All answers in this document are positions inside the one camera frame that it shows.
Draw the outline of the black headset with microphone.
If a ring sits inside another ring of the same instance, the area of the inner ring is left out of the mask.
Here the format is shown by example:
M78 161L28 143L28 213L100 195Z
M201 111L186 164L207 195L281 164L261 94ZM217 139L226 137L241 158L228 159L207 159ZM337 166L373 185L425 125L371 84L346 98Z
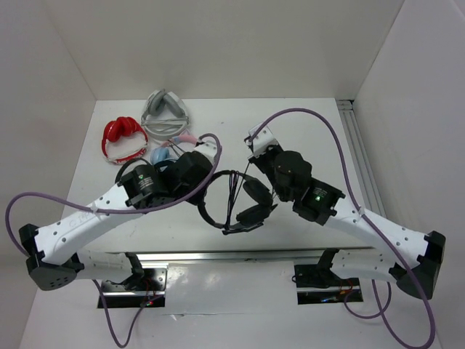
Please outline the black headset with microphone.
M215 180L222 176L228 176L229 194L227 199L227 214L224 223L216 222L206 210L205 197L207 189ZM232 224L232 213L240 189L248 194L255 205L238 213L235 217L236 223ZM236 170L222 170L215 173L207 186L204 188L197 208L203 220L210 226L220 229L227 236L235 233L245 233L255 230L264 225L264 221L270 216L277 204L270 190L258 179L246 173Z

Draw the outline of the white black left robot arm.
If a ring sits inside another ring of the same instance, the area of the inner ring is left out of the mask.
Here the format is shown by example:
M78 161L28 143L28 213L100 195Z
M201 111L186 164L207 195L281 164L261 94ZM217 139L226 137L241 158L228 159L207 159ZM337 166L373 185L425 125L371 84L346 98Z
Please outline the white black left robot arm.
M135 253L89 251L86 245L147 212L191 199L213 169L212 161L197 151L176 161L131 164L131 171L122 167L109 191L84 209L48 226L21 227L28 274L39 289L56 290L76 279L101 279L137 289L146 274Z

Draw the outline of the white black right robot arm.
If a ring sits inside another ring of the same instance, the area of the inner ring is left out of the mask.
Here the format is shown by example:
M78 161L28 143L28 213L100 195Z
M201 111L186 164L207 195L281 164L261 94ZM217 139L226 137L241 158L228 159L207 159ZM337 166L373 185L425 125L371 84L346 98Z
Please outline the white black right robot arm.
M326 249L317 276L325 285L340 278L372 278L393 282L404 293L432 299L444 257L446 237L422 233L394 223L370 210L357 208L339 190L312 176L312 165L296 151L279 145L251 156L282 202L290 202L302 219L347 233L377 251Z

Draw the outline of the pink blue cat-ear headphones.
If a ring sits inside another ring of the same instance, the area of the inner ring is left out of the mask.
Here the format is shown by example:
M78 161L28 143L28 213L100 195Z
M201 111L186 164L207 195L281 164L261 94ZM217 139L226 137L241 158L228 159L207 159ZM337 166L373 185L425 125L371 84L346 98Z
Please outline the pink blue cat-ear headphones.
M152 165L160 164L163 161L167 161L169 164L177 161L177 158L174 158L170 155L169 148L175 148L181 143L189 143L196 145L198 139L192 135L183 134L174 136L167 141L161 143L156 149L154 149L150 154L150 163Z

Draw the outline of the grey white headphones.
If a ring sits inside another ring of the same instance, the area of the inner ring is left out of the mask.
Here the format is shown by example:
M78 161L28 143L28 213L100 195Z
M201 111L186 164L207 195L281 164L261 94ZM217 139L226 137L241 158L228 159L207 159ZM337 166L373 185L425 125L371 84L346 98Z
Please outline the grey white headphones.
M181 98L160 89L147 98L140 124L151 138L165 141L181 135L190 127L190 114Z

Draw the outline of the small black headphones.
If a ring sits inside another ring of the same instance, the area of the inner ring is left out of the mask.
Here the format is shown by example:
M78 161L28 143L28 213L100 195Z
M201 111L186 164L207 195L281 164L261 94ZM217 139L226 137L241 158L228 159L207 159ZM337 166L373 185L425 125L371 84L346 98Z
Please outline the small black headphones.
M130 165L138 161L144 161L143 165L133 168L132 171L126 173ZM148 161L142 158L132 159L127 161L119 170L115 178L115 186L129 190L145 190L153 185L153 178L156 175L155 167Z

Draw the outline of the red headphones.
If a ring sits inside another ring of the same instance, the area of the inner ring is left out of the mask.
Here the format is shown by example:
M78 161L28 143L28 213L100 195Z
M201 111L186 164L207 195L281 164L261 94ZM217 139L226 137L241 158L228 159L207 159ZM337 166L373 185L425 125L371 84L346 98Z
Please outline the red headphones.
M138 149L119 156L110 156L108 145L119 145L124 140L129 140L139 135L143 143ZM146 131L138 121L130 116L119 116L117 119L108 122L102 133L101 151L105 160L110 164L123 165L133 159L142 158L148 150L149 139Z

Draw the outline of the aluminium table edge rail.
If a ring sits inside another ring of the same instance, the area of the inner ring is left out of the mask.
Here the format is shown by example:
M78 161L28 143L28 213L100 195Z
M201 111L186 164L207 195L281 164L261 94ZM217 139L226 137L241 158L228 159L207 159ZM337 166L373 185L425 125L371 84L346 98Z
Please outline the aluminium table edge rail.
M319 259L325 249L244 250L213 252L135 253L143 265L149 263L260 262Z

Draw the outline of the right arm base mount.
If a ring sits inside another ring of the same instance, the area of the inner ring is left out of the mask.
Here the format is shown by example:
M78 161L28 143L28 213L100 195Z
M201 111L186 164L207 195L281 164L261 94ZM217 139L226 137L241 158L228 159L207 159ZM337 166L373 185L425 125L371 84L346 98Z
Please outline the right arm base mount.
M333 304L344 301L362 302L363 295L358 278L340 279L333 274L324 274L315 264L295 265L291 280L296 285L299 305Z

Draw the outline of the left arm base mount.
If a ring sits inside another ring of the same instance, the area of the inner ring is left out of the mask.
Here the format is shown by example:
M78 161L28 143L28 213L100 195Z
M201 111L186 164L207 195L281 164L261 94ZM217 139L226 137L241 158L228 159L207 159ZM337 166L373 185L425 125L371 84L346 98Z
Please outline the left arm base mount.
M155 263L143 268L142 276L119 284L102 281L103 297L109 309L164 308L168 265Z

